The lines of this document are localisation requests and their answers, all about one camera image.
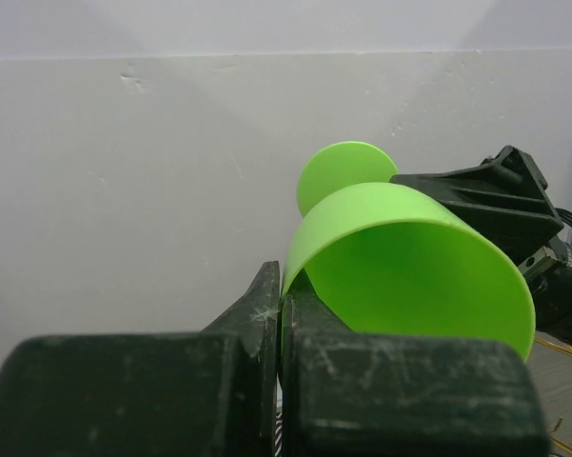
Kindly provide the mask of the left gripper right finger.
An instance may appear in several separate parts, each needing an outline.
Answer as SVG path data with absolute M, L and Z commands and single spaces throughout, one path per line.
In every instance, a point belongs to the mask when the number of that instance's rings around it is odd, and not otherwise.
M 360 333 L 299 273 L 282 300 L 285 456 L 545 456 L 520 356 L 482 338 Z

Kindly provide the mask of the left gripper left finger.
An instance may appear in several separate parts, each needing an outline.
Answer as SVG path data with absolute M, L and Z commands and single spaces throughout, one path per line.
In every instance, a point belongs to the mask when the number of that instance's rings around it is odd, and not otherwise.
M 280 269 L 197 332 L 46 335 L 0 367 L 0 456 L 271 456 Z

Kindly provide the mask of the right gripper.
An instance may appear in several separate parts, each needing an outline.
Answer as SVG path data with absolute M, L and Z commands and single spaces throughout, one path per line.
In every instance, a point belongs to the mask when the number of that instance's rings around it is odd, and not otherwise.
M 552 205 L 530 154 L 505 146 L 474 168 L 391 180 L 436 200 L 500 248 L 529 285 L 537 330 L 572 347 L 572 245 L 559 236 L 572 228 L 572 212 Z

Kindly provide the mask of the green plastic goblet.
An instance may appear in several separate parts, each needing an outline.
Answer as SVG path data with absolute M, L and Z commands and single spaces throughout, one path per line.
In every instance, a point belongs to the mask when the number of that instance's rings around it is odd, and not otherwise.
M 397 171 L 361 141 L 311 157 L 297 183 L 302 220 L 283 291 L 304 273 L 355 331 L 488 338 L 527 359 L 535 309 L 519 269 L 444 205 L 397 184 Z

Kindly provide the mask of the gold wine glass rack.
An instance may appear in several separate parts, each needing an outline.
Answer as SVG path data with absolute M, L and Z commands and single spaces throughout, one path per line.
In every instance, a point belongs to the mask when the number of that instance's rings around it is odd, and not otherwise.
M 555 456 L 572 456 L 572 347 L 538 333 L 529 368 L 542 399 Z

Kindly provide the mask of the striped black white cloth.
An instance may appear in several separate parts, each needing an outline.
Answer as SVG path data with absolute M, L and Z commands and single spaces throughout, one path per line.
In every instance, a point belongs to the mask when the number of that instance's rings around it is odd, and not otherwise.
M 283 421 L 284 421 L 284 391 L 283 382 L 277 376 L 276 382 L 276 415 L 274 432 L 274 456 L 283 457 Z

